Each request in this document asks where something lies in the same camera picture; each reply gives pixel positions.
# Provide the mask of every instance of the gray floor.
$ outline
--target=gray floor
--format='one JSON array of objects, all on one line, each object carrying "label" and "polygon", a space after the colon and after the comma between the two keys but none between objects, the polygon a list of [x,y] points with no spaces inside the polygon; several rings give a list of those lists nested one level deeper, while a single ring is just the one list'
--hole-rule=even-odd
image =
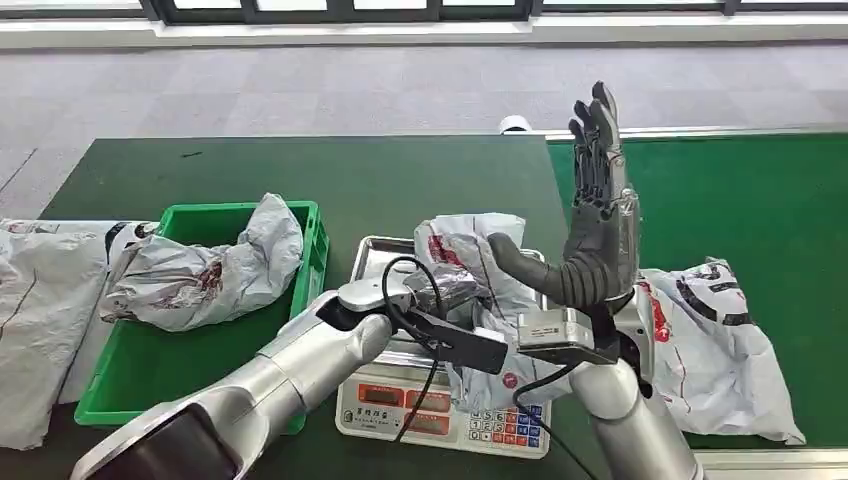
[{"label": "gray floor", "polygon": [[0,217],[38,216],[97,137],[564,128],[597,79],[625,127],[848,124],[848,46],[0,54]]}]

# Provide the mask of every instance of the red display panel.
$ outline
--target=red display panel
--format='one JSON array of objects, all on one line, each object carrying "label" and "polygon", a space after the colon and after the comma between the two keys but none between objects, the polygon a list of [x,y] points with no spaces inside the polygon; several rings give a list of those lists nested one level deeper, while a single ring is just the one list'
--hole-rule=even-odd
[{"label": "red display panel", "polygon": [[390,407],[403,406],[403,390],[382,385],[359,384],[359,401]]},{"label": "red display panel", "polygon": [[[404,421],[410,415],[411,413],[407,413]],[[450,418],[419,413],[412,419],[409,430],[412,432],[429,433],[431,435],[447,435],[448,430],[450,430]]]},{"label": "red display panel", "polygon": [[[410,390],[406,392],[406,408],[413,408],[421,392]],[[421,402],[419,410],[447,413],[450,411],[450,395],[444,393],[428,393]]]}]

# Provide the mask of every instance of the white shipping bag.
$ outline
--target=white shipping bag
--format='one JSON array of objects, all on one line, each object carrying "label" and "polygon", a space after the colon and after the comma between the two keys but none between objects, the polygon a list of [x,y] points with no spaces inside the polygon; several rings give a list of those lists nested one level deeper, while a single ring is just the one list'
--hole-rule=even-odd
[{"label": "white shipping bag", "polygon": [[[104,261],[116,260],[124,248],[153,234],[158,222],[118,220],[15,220],[0,219],[0,230],[11,233],[91,233],[100,242]],[[104,322],[97,309],[92,309],[91,318],[82,343],[77,349],[65,384],[59,393],[58,403],[77,402],[88,386],[100,352],[112,333],[113,323]]]},{"label": "white shipping bag", "polygon": [[768,337],[725,260],[682,272],[641,270],[654,316],[654,385],[684,431],[760,435],[803,445]]},{"label": "white shipping bag", "polygon": [[105,276],[94,234],[0,229],[0,446],[41,445]]},{"label": "white shipping bag", "polygon": [[[511,406],[512,394],[517,388],[561,368],[517,353],[518,315],[539,310],[536,292],[498,268],[486,240],[490,234],[501,232],[520,246],[524,223],[520,217],[501,213],[440,215],[422,222],[415,229],[415,256],[422,262],[426,265],[451,263],[461,266],[492,292],[491,304],[484,307],[475,301],[474,325],[500,332],[508,344],[509,350],[499,375],[447,365],[451,399],[461,411],[478,412]],[[521,399],[527,404],[539,404],[570,392],[571,387],[565,377],[528,392]]]},{"label": "white shipping bag", "polygon": [[276,300],[303,253],[303,233],[279,195],[266,193],[236,245],[186,246],[157,235],[112,266],[100,315],[181,332],[234,320]]}]

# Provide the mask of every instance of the green mat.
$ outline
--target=green mat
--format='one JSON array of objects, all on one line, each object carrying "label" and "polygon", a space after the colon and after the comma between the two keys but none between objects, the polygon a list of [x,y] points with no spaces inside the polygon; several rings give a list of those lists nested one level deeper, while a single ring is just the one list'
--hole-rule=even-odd
[{"label": "green mat", "polygon": [[[848,447],[841,354],[848,261],[848,135],[627,140],[642,201],[644,267],[730,262],[774,343],[795,420],[811,447]],[[568,211],[570,143],[550,146]],[[774,448],[755,437],[689,435],[697,448]]]}]

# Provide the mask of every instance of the robotic arm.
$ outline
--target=robotic arm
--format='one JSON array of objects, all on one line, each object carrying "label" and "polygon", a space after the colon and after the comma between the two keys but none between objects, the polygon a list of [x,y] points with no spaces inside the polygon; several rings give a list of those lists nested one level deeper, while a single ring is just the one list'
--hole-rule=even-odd
[{"label": "robotic arm", "polygon": [[[507,345],[415,307],[414,292],[387,280],[387,297],[441,357],[500,372]],[[397,326],[378,282],[321,294],[256,356],[217,383],[136,417],[83,456],[72,479],[243,478],[289,420],[335,393],[386,348]]]},{"label": "robotic arm", "polygon": [[[592,96],[590,105],[575,105],[582,124],[569,124],[576,192],[563,263],[538,262],[521,255],[509,237],[489,237],[503,271],[589,322],[564,310],[524,316],[518,351],[571,370],[572,389],[590,414],[614,478],[702,480],[702,467],[651,387],[652,343],[638,340],[638,330],[652,323],[650,312],[628,319],[634,315],[639,200],[627,181],[615,101],[600,82]],[[414,337],[426,332],[440,360],[500,372],[505,343],[419,310],[414,292],[400,282],[388,279],[386,292],[378,283],[361,280],[325,292],[253,360],[127,423],[83,456],[71,478],[243,478],[292,417],[317,407],[374,360],[398,327]],[[401,323],[390,320],[398,311]]]},{"label": "robotic arm", "polygon": [[[601,82],[592,97],[589,106],[574,106],[582,125],[569,123],[575,194],[563,263],[525,257],[506,235],[488,239],[501,270],[583,312],[590,324],[561,311],[525,315],[518,352],[572,370],[572,390],[590,415],[614,478],[702,480],[703,468],[651,386],[651,340],[634,342],[638,332],[622,328],[639,266],[639,197],[627,180],[615,100]],[[642,316],[652,327],[651,313]]]}]

